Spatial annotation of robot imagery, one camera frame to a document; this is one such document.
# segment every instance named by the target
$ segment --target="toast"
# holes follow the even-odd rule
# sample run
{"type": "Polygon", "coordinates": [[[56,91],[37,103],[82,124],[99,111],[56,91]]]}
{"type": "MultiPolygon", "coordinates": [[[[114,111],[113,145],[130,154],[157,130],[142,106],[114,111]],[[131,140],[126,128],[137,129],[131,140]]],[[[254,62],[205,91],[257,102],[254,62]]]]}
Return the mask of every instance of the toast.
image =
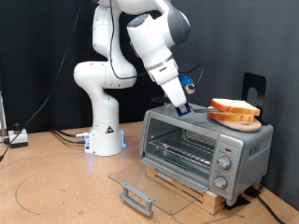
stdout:
{"type": "Polygon", "coordinates": [[[214,98],[211,101],[211,105],[220,111],[230,112],[238,115],[260,116],[261,113],[260,109],[248,104],[245,101],[214,98]]]}
{"type": "Polygon", "coordinates": [[[254,121],[254,116],[252,115],[242,115],[242,114],[235,114],[231,112],[208,113],[207,115],[212,119],[219,119],[219,120],[247,121],[247,122],[254,121]]]}

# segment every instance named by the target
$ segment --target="dark background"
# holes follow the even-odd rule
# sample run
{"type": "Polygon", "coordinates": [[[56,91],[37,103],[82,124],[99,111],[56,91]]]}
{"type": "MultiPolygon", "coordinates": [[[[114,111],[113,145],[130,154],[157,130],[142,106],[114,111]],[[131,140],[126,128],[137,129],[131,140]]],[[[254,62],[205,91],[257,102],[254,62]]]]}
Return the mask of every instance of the dark background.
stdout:
{"type": "Polygon", "coordinates": [[[299,209],[299,2],[173,0],[173,4],[192,27],[188,40],[172,49],[179,69],[197,63],[206,69],[190,102],[208,106],[212,98],[241,99],[246,72],[266,78],[263,120],[274,127],[274,135],[263,184],[299,209]]]}
{"type": "MultiPolygon", "coordinates": [[[[1,90],[7,127],[22,125],[46,100],[56,77],[75,23],[81,0],[0,1],[1,90]]],[[[93,49],[93,13],[98,5],[83,1],[77,28],[56,87],[46,106],[28,125],[28,133],[89,127],[93,124],[91,100],[73,77],[78,63],[106,61],[93,49]]],[[[158,12],[152,12],[155,18],[158,12]]],[[[138,74],[145,69],[130,47],[126,25],[136,16],[121,14],[121,50],[138,74]]],[[[148,75],[129,89],[107,90],[120,103],[120,123],[143,120],[145,112],[158,106],[151,97],[163,90],[148,75]]]]}
{"type": "MultiPolygon", "coordinates": [[[[263,184],[299,209],[299,2],[279,0],[174,0],[190,20],[189,39],[172,48],[179,70],[198,63],[205,76],[189,101],[208,106],[212,98],[240,99],[243,75],[267,79],[263,120],[274,127],[268,173],[263,184]]],[[[0,1],[1,90],[7,126],[28,120],[43,104],[59,69],[80,0],[0,1]]],[[[29,133],[92,125],[91,101],[77,86],[77,63],[105,61],[92,48],[96,4],[84,1],[78,26],[57,85],[45,108],[28,126],[29,133]]],[[[129,46],[121,15],[121,49],[138,74],[145,70],[129,46]]],[[[199,71],[192,74],[196,78],[199,71]]],[[[121,122],[142,120],[161,96],[149,76],[126,90],[108,90],[120,103],[121,122]]]]}

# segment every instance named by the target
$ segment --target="power cord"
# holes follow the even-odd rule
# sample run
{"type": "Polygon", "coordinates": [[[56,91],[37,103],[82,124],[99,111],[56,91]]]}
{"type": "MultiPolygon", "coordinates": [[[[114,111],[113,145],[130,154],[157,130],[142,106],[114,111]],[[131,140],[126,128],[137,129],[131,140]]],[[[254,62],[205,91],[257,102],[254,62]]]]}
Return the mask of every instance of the power cord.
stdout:
{"type": "Polygon", "coordinates": [[[72,133],[64,133],[63,131],[57,129],[57,128],[54,128],[54,127],[51,127],[50,131],[54,131],[54,132],[58,132],[58,133],[61,133],[67,137],[76,137],[75,134],[72,134],[72,133]]]}
{"type": "Polygon", "coordinates": [[[263,199],[260,197],[260,195],[257,196],[260,202],[268,209],[268,211],[271,213],[271,215],[279,222],[280,224],[286,224],[285,222],[281,221],[281,219],[273,212],[273,210],[270,208],[270,206],[263,201],[263,199]]]}
{"type": "Polygon", "coordinates": [[[281,219],[273,212],[273,210],[270,208],[270,206],[260,197],[260,191],[255,189],[253,186],[246,189],[244,191],[247,195],[249,195],[252,198],[258,198],[260,202],[266,207],[266,209],[270,212],[270,214],[279,222],[280,224],[286,224],[285,222],[281,221],[281,219]]]}
{"type": "Polygon", "coordinates": [[[57,136],[59,136],[61,139],[65,140],[66,142],[68,143],[74,143],[74,144],[85,144],[85,141],[77,141],[77,142],[73,142],[73,141],[70,141],[66,138],[63,138],[61,135],[59,135],[55,130],[51,130],[53,131],[57,136]]]}
{"type": "Polygon", "coordinates": [[[3,142],[5,145],[9,145],[9,138],[5,138],[3,142]]]}
{"type": "MultiPolygon", "coordinates": [[[[64,57],[63,57],[63,60],[62,60],[62,62],[61,62],[61,64],[60,64],[60,67],[59,67],[59,70],[58,70],[58,72],[57,72],[56,78],[55,78],[55,80],[54,80],[54,82],[53,82],[53,85],[52,85],[52,87],[51,87],[50,93],[49,93],[49,95],[48,95],[46,101],[44,102],[44,104],[43,104],[41,107],[39,107],[39,109],[37,109],[37,111],[34,113],[34,115],[33,115],[31,118],[28,119],[28,121],[27,121],[27,122],[25,123],[25,125],[22,127],[22,130],[25,129],[25,128],[27,127],[27,125],[30,123],[30,121],[31,121],[31,120],[36,116],[36,114],[37,114],[37,113],[38,113],[38,112],[45,106],[45,104],[48,102],[48,100],[49,100],[49,98],[50,98],[50,96],[51,96],[51,94],[52,94],[52,92],[53,92],[53,90],[54,90],[54,87],[55,87],[55,84],[56,84],[56,82],[57,82],[58,76],[60,75],[60,72],[61,72],[61,70],[62,70],[62,67],[63,67],[63,64],[64,64],[64,60],[65,60],[66,54],[67,54],[67,52],[69,51],[69,48],[70,48],[70,44],[71,44],[71,41],[72,41],[72,38],[73,38],[73,35],[74,35],[74,32],[75,32],[75,29],[76,29],[76,26],[77,26],[77,22],[78,22],[78,14],[79,14],[79,12],[80,12],[81,9],[82,9],[83,2],[84,2],[84,0],[81,0],[80,6],[79,6],[79,9],[78,9],[78,12],[77,12],[76,20],[75,20],[75,23],[74,23],[74,27],[73,27],[73,30],[72,30],[72,33],[71,33],[71,36],[70,36],[70,40],[69,40],[69,42],[68,42],[68,46],[67,46],[67,49],[66,49],[66,51],[65,51],[65,53],[64,53],[64,57]]],[[[4,154],[3,154],[2,156],[0,156],[0,162],[3,160],[3,158],[4,158],[5,155],[7,154],[8,149],[10,148],[11,144],[12,144],[12,143],[15,141],[15,139],[20,135],[20,133],[21,133],[21,132],[19,132],[19,133],[12,139],[12,141],[11,141],[11,142],[9,143],[9,145],[7,146],[7,149],[5,150],[4,154]]]]}

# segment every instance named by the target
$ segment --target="oven rack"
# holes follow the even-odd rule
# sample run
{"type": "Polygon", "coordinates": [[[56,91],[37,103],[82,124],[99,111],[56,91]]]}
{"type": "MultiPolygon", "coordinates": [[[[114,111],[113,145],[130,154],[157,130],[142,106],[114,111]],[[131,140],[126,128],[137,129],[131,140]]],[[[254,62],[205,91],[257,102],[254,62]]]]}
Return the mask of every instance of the oven rack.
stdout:
{"type": "Polygon", "coordinates": [[[150,139],[148,143],[210,168],[216,140],[199,133],[178,129],[150,139]]]}

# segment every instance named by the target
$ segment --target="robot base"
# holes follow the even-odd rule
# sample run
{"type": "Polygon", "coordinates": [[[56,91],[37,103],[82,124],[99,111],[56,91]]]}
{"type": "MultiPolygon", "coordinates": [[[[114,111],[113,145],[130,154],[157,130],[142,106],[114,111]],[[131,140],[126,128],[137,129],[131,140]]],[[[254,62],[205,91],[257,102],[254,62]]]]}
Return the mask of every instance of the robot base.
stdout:
{"type": "Polygon", "coordinates": [[[85,140],[85,152],[97,156],[113,156],[124,148],[122,142],[122,130],[118,122],[94,123],[85,140]]]}

